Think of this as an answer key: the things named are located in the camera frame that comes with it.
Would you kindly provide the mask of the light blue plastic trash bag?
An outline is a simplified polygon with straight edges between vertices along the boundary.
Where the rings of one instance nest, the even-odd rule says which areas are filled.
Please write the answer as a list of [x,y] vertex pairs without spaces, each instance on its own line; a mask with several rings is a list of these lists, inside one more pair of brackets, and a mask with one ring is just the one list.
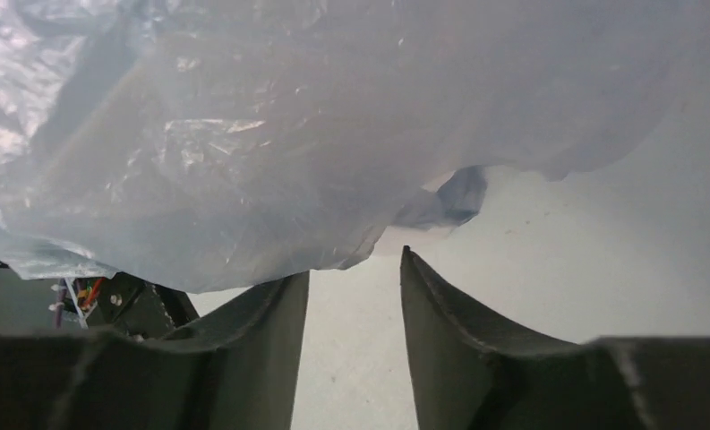
[[0,1],[0,261],[187,292],[366,259],[470,167],[626,157],[710,1]]

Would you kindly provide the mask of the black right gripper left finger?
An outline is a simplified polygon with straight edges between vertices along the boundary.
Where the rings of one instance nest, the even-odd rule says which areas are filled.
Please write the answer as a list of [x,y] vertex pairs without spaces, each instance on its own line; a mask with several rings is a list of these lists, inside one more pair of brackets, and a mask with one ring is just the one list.
[[0,334],[0,429],[288,429],[308,296],[298,273],[153,340]]

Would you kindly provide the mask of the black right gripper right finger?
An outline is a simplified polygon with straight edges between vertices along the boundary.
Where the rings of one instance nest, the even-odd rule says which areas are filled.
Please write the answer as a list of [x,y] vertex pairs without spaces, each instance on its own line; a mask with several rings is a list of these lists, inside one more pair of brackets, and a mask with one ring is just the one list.
[[710,336],[559,340],[405,248],[400,289],[422,429],[710,429]]

